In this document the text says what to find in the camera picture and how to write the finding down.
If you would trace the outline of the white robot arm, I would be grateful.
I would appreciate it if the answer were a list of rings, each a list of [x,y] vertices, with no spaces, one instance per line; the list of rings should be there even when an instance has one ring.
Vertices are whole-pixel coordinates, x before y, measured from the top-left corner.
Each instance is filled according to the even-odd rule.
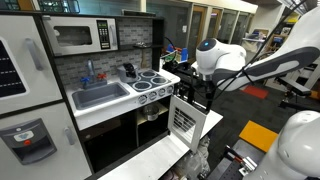
[[[233,91],[251,82],[280,76],[313,63],[320,56],[317,30],[320,8],[304,14],[284,44],[272,55],[254,63],[245,61],[246,51],[215,38],[196,47],[196,69],[203,81]],[[320,112],[302,110],[281,129],[258,166],[243,180],[305,180],[320,177]]]

